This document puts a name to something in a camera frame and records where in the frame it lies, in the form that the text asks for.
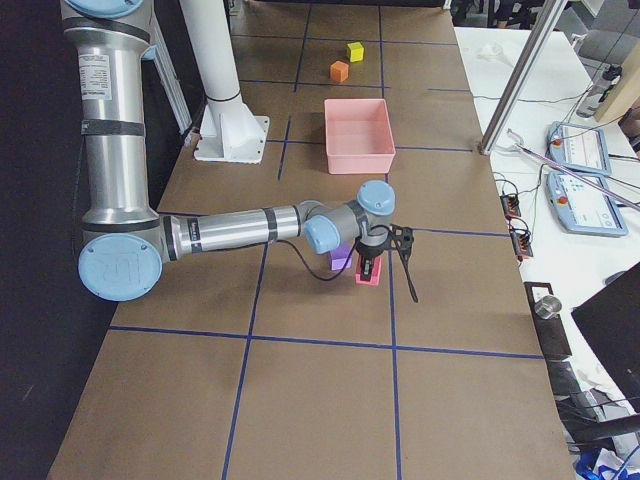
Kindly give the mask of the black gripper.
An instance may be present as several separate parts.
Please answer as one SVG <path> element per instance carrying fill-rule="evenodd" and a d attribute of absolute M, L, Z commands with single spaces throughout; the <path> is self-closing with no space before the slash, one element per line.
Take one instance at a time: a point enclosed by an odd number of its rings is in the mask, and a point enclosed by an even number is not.
<path fill-rule="evenodd" d="M 364 278 L 370 279 L 375 267 L 375 258 L 380 256 L 385 250 L 385 234 L 367 236 L 357 241 L 356 251 L 358 252 L 357 274 L 363 273 Z"/>

